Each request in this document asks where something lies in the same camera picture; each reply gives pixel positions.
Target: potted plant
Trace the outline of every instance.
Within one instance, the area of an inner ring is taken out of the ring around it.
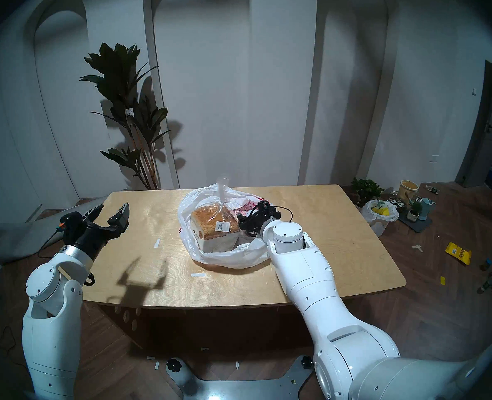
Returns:
[[[166,118],[166,107],[152,109],[150,101],[144,97],[137,100],[137,83],[157,66],[140,73],[146,66],[136,71],[137,57],[140,49],[136,45],[127,48],[116,44],[114,50],[102,43],[100,54],[89,54],[84,60],[102,76],[89,75],[81,81],[95,84],[100,94],[112,103],[111,115],[92,111],[91,113],[107,117],[126,129],[130,144],[125,149],[108,149],[101,151],[103,156],[121,166],[133,170],[148,190],[160,189],[159,175],[155,163],[155,142],[169,132],[160,132],[161,122]]]
[[[384,189],[380,188],[372,179],[359,179],[353,178],[351,183],[353,190],[359,195],[358,201],[355,203],[357,208],[362,209],[366,202],[372,199],[377,199],[381,195]]]
[[[422,212],[422,204],[420,202],[411,202],[411,210],[407,212],[407,219],[411,222],[416,222],[420,212]]]

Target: bread loaf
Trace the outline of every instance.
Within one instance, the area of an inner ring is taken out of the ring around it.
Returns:
[[[216,230],[218,222],[229,223],[229,232]],[[238,222],[233,213],[219,204],[199,207],[191,213],[191,229],[203,252],[226,252],[235,247]]]

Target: white plastic bag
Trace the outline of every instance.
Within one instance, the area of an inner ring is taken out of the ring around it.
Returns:
[[[390,215],[380,215],[372,211],[373,207],[376,207],[379,201],[377,199],[373,199],[371,201],[366,202],[363,207],[362,212],[360,213],[363,218],[368,222],[368,225],[372,228],[372,231],[379,237],[387,227],[389,222],[397,221],[399,218],[399,213],[396,209],[396,206],[390,201],[382,201],[385,206],[388,208]]]
[[[181,225],[179,236],[191,258],[203,264],[215,264],[228,268],[253,267],[267,260],[266,244],[259,235],[250,238],[240,236],[237,242],[239,245],[229,252],[205,253],[199,249],[196,237],[190,228],[191,213],[196,208],[221,203],[221,197],[223,197],[223,204],[235,216],[239,213],[248,215],[257,202],[262,200],[255,195],[233,190],[222,183],[210,185],[207,188],[194,189],[187,193],[178,207],[178,219]]]

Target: yellow package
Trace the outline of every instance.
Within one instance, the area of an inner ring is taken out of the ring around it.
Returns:
[[[463,264],[470,265],[472,251],[465,251],[460,246],[454,244],[453,242],[450,242],[447,245],[446,252],[452,256],[455,256]]]
[[[379,206],[375,206],[372,208],[372,211],[374,211],[378,215],[390,216],[390,212],[386,206],[384,208],[379,207]]]

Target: bucket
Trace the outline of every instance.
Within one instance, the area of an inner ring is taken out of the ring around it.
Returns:
[[[418,190],[418,185],[410,180],[402,180],[399,184],[398,198],[400,198],[406,205],[409,204],[409,200],[414,196]]]

